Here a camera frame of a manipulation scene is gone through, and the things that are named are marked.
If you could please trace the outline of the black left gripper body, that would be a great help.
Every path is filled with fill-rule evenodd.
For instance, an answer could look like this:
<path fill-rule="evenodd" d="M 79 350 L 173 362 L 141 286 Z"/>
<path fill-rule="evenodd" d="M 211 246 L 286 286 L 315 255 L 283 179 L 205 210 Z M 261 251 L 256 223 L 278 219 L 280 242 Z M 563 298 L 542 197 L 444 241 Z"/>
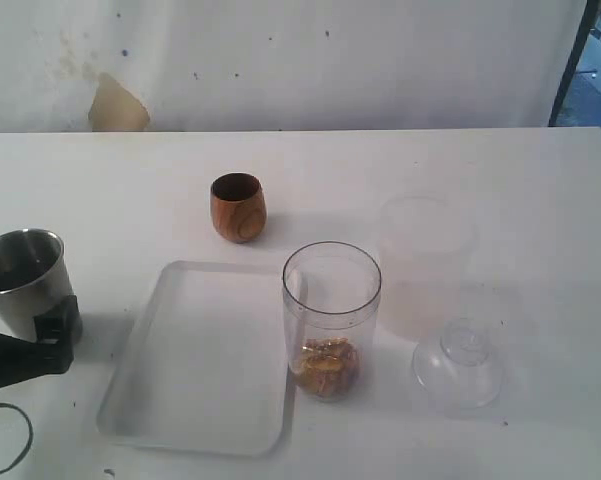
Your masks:
<path fill-rule="evenodd" d="M 0 334 L 0 388 L 59 372 L 59 339 L 33 343 Z"/>

